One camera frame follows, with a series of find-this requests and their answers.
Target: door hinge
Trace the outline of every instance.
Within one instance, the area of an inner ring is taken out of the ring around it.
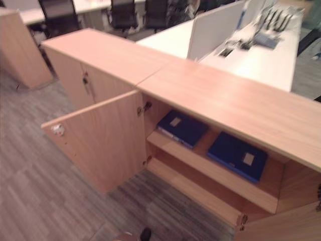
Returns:
[[[317,212],[321,212],[321,184],[317,189],[317,199],[319,200],[319,205],[315,208]]]
[[[244,231],[245,224],[246,224],[247,220],[248,220],[248,216],[247,215],[243,215],[243,217],[241,219],[240,231]]]
[[[151,156],[147,157],[146,161],[143,161],[143,165],[147,165],[151,161]]]
[[[147,101],[144,107],[138,107],[137,108],[137,115],[141,116],[141,114],[145,113],[149,108],[151,108],[152,103]]]

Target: white label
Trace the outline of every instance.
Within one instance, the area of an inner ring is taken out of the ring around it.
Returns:
[[[249,166],[252,166],[253,160],[254,156],[250,153],[246,153],[243,162]]]
[[[171,121],[170,125],[172,127],[176,127],[182,120],[180,118],[175,117],[174,120]]]

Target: open cabinet door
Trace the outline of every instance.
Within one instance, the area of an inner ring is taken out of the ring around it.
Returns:
[[[42,124],[42,128],[87,179],[106,193],[144,168],[144,120],[137,115],[141,106],[141,93],[134,90]]]
[[[245,225],[235,241],[320,241],[321,212],[312,203]]]

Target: gray carpet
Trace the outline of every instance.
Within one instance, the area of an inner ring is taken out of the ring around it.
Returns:
[[[298,57],[292,88],[311,99],[321,95],[321,61],[310,60],[312,47]],[[233,239],[231,227],[148,171],[99,194],[40,128],[73,110],[61,85],[26,92],[16,86],[1,75],[1,241],[109,241],[145,226],[151,241]]]

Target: white desk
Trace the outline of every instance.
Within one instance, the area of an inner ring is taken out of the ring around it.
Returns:
[[[135,0],[136,4],[142,2],[145,2],[145,0]],[[111,0],[74,0],[74,5],[77,14],[86,14],[109,8],[111,6]],[[20,16],[25,25],[39,23],[45,20],[41,8],[21,11]]]
[[[226,72],[255,80],[290,92],[293,82],[297,48],[300,36],[301,16],[292,18],[288,30],[280,34],[281,41],[274,50],[253,46],[249,51],[234,49],[226,58],[218,54],[219,47],[200,62]],[[250,39],[255,26],[249,24],[235,32],[231,40]]]
[[[186,59],[192,27],[193,20],[159,32],[137,43]],[[288,30],[280,35],[282,41],[274,50],[253,46],[249,51],[235,49],[228,57],[222,58],[217,55],[223,49],[220,46],[200,63],[290,92],[300,27],[301,17],[293,17]],[[235,32],[231,39],[249,39],[253,37],[254,31],[255,27],[251,23],[241,31]]]
[[[193,21],[194,20],[189,20],[176,25],[172,28],[137,41],[136,43],[186,59],[189,51]]]

